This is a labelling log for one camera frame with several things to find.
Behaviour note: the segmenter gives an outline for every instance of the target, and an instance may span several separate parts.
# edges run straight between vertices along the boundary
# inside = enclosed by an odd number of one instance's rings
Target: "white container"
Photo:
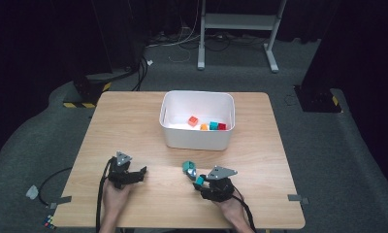
[[[196,126],[188,124],[196,117]],[[200,130],[201,124],[226,124],[226,130]],[[225,150],[235,126],[234,99],[221,92],[173,90],[166,93],[161,106],[160,124],[166,145],[192,150]]]

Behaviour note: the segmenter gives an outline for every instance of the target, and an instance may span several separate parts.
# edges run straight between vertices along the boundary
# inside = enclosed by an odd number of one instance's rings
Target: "black tripod base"
[[[304,112],[341,113],[339,101],[330,90],[307,90],[299,85],[294,86],[297,98]]]

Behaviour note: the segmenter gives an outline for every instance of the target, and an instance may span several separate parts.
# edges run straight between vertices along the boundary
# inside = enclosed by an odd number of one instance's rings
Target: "white metal frame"
[[[203,0],[201,9],[201,34],[198,50],[199,70],[206,68],[206,50],[205,50],[205,32],[206,28],[220,29],[247,29],[247,30],[268,30],[272,31],[270,41],[264,44],[264,52],[270,63],[273,73],[278,72],[278,66],[273,55],[273,44],[276,32],[281,23],[282,13],[284,12],[287,0],[281,0],[278,12],[275,16],[257,16],[257,15],[231,15],[231,14],[206,14],[206,0]]]

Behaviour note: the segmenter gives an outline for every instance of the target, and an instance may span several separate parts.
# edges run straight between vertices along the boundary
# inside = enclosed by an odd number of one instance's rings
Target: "gray carpet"
[[[207,45],[216,50],[223,46]],[[343,108],[341,114],[304,113],[294,93],[293,86],[301,84],[318,43],[275,42],[278,74],[271,73],[260,46],[207,50],[204,71],[197,70],[197,50],[147,49],[145,58],[153,63],[141,90],[267,92],[297,191],[310,200],[303,206],[306,226],[288,232],[388,233],[388,183],[363,142],[342,91],[332,90]],[[114,81],[111,91],[131,90],[136,83],[137,74]],[[74,164],[94,110],[62,106],[71,85],[58,87],[49,97],[48,108],[22,124],[0,152],[0,232],[51,232],[42,221],[53,210],[25,197],[25,192]],[[68,175],[51,179],[44,186],[44,199],[56,200]],[[58,228],[57,232],[94,229]]]

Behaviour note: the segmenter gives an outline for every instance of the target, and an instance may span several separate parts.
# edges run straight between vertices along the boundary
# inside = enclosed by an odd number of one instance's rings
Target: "human hand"
[[[234,196],[241,199],[240,194],[235,190]],[[235,198],[223,202],[212,202],[219,207],[224,217],[236,228],[239,233],[254,232],[244,217],[243,205]]]
[[[117,219],[125,207],[132,188],[132,184],[127,184],[124,188],[118,189],[114,187],[112,182],[105,180],[103,186],[104,216],[100,233],[114,232]]]

